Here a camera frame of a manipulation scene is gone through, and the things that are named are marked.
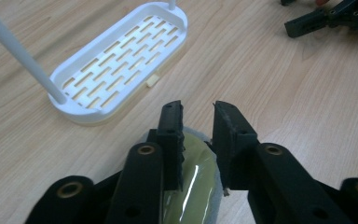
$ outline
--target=white handle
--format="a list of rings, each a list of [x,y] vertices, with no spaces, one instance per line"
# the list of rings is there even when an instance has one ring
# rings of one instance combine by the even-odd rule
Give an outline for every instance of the white handle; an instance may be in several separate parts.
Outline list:
[[[174,10],[174,9],[175,9],[175,6],[176,6],[175,0],[170,0],[170,3],[169,3],[168,8],[169,8],[170,10]]]
[[[0,42],[59,104],[65,104],[66,97],[48,76],[46,76],[39,64],[31,57],[31,55],[29,55],[26,49],[2,22],[0,22]]]

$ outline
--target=wood grain surface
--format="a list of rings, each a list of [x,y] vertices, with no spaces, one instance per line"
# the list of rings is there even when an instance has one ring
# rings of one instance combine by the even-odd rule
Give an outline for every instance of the wood grain surface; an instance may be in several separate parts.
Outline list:
[[[48,74],[145,1],[0,0],[0,19]],[[236,105],[261,142],[289,148],[310,174],[338,188],[358,176],[358,32],[322,29],[289,38],[283,24],[312,0],[178,0],[188,37],[158,84],[108,123],[65,118],[0,45],[0,223],[22,223],[68,175],[95,183],[158,125],[160,108],[185,107],[184,124],[212,136],[213,102]],[[255,223],[247,192],[223,198],[217,223]]]

